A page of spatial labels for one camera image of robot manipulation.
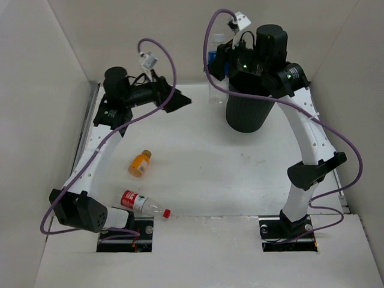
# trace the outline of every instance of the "orange bottle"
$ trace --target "orange bottle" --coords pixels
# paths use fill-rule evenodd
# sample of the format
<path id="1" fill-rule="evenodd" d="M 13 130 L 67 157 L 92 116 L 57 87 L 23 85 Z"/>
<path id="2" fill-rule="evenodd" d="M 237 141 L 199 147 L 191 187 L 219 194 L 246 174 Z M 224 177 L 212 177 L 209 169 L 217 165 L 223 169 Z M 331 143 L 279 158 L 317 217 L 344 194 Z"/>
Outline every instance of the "orange bottle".
<path id="1" fill-rule="evenodd" d="M 135 177 L 141 177 L 149 164 L 149 159 L 151 156 L 152 153 L 150 153 L 148 150 L 144 150 L 132 161 L 128 171 Z"/>

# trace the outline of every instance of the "screw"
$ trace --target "screw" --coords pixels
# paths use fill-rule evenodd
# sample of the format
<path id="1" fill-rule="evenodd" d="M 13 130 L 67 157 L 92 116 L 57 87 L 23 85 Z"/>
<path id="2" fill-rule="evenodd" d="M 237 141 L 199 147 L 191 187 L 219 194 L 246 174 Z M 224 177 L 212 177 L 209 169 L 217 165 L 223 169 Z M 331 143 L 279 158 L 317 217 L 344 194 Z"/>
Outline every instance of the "screw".
<path id="1" fill-rule="evenodd" d="M 152 226 L 145 227 L 145 233 L 152 234 L 154 232 L 154 228 Z"/>
<path id="2" fill-rule="evenodd" d="M 313 227 L 312 227 L 311 224 L 306 224 L 306 225 L 304 226 L 304 229 L 305 229 L 306 231 L 310 231 L 310 230 L 313 229 Z"/>
<path id="3" fill-rule="evenodd" d="M 260 230 L 263 234 L 267 234 L 268 233 L 268 226 L 263 224 L 260 226 Z"/>

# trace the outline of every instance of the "red bottle cap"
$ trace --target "red bottle cap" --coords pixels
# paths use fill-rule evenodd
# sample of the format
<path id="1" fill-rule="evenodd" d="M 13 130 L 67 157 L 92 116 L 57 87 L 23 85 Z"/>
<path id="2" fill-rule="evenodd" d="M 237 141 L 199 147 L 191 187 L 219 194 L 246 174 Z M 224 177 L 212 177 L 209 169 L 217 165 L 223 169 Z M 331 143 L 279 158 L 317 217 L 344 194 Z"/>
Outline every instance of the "red bottle cap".
<path id="1" fill-rule="evenodd" d="M 164 211 L 163 217 L 164 217 L 164 218 L 169 218 L 169 215 L 170 215 L 170 210 L 169 210 L 169 209 L 166 209 L 166 210 Z"/>

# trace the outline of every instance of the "red label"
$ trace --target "red label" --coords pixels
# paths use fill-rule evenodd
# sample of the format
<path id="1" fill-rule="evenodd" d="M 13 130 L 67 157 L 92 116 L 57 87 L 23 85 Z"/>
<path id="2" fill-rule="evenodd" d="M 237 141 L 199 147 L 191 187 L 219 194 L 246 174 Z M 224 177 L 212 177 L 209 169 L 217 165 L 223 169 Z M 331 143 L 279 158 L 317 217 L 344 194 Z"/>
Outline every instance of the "red label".
<path id="1" fill-rule="evenodd" d="M 137 195 L 137 193 L 133 193 L 132 191 L 127 190 L 121 197 L 121 205 L 133 209 L 134 200 L 136 199 Z"/>

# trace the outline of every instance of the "red and white bottle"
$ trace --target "red and white bottle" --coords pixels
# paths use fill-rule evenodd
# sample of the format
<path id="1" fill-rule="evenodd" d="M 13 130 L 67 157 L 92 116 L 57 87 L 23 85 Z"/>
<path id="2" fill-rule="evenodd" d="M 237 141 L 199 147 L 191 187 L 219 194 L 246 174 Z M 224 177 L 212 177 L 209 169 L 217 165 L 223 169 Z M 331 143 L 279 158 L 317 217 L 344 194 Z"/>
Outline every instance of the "red and white bottle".
<path id="1" fill-rule="evenodd" d="M 134 212 L 153 217 L 162 216 L 164 218 L 169 218 L 170 216 L 169 209 L 164 209 L 151 198 L 139 195 L 130 190 L 127 190 L 123 195 L 120 195 L 119 201 L 122 206 L 132 209 Z"/>

